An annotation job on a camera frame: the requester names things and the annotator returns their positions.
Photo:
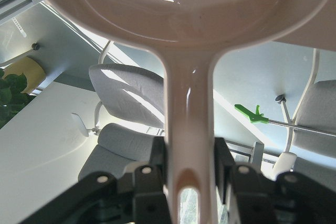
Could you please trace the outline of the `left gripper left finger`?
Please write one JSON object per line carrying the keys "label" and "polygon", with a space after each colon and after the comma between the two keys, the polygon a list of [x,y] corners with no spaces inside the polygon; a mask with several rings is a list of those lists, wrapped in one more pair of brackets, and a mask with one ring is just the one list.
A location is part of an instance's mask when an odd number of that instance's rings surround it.
{"label": "left gripper left finger", "polygon": [[135,223],[168,223],[168,205],[163,192],[166,184],[166,145],[164,137],[156,136],[150,160],[133,175],[133,216]]}

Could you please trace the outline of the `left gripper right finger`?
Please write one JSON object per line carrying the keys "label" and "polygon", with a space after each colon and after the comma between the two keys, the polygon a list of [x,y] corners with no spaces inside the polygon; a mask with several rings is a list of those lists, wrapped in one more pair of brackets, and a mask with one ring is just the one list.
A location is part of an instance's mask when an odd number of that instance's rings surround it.
{"label": "left gripper right finger", "polygon": [[249,164],[236,163],[221,137],[215,138],[215,183],[229,223],[275,223],[275,182]]}

